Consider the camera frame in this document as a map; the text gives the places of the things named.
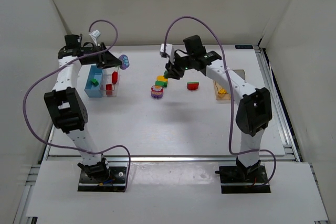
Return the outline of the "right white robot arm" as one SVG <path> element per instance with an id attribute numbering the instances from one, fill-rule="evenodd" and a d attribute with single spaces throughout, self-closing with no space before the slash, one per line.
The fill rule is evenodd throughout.
<path id="1" fill-rule="evenodd" d="M 272 119 L 270 92 L 249 84 L 228 68 L 224 56 L 207 51 L 198 35 L 184 39 L 184 45 L 185 56 L 180 56 L 171 44 L 161 45 L 161 57 L 169 60 L 164 76 L 179 80 L 186 70 L 193 69 L 229 92 L 231 102 L 238 106 L 233 119 L 241 131 L 240 151 L 234 154 L 236 166 L 247 177 L 260 167 L 261 139 Z"/>

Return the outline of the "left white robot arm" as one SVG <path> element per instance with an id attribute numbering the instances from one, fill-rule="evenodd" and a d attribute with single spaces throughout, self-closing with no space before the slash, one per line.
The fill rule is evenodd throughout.
<path id="1" fill-rule="evenodd" d="M 45 93 L 44 101 L 55 128 L 62 130 L 79 151 L 82 161 L 78 166 L 81 170 L 89 178 L 105 182 L 111 177 L 109 165 L 86 128 L 88 112 L 76 86 L 83 65 L 106 69 L 118 67 L 122 62 L 107 50 L 104 43 L 83 44 L 79 35 L 66 35 L 65 42 L 58 53 L 61 70 L 52 90 Z"/>

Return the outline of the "purple flower lego piece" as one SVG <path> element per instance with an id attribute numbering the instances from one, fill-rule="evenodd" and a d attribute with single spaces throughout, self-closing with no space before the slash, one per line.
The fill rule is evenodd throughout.
<path id="1" fill-rule="evenodd" d="M 125 69 L 129 68 L 130 63 L 129 63 L 129 58 L 128 58 L 128 56 L 126 56 L 126 55 L 121 55 L 121 56 L 119 57 L 119 59 L 120 59 L 121 62 L 122 62 L 121 66 L 120 66 L 120 69 L 125 70 Z"/>

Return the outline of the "small red lego brick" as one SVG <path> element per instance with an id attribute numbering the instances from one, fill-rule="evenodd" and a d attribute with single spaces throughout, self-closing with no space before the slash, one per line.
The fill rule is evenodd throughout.
<path id="1" fill-rule="evenodd" d="M 113 85 L 106 84 L 106 96 L 112 96 L 112 95 L 113 95 Z"/>

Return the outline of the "red comb lego brick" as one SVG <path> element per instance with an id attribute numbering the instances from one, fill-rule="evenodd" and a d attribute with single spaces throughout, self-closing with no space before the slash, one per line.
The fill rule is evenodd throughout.
<path id="1" fill-rule="evenodd" d="M 118 82 L 118 72 L 114 71 L 111 75 L 111 82 L 112 84 L 116 84 Z"/>

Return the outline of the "small green lego brick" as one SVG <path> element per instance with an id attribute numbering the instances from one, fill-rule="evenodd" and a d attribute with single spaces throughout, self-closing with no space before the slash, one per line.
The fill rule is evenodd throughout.
<path id="1" fill-rule="evenodd" d="M 97 87 L 99 85 L 99 82 L 98 82 L 97 79 L 91 79 L 90 81 L 91 81 L 91 84 L 95 87 Z"/>

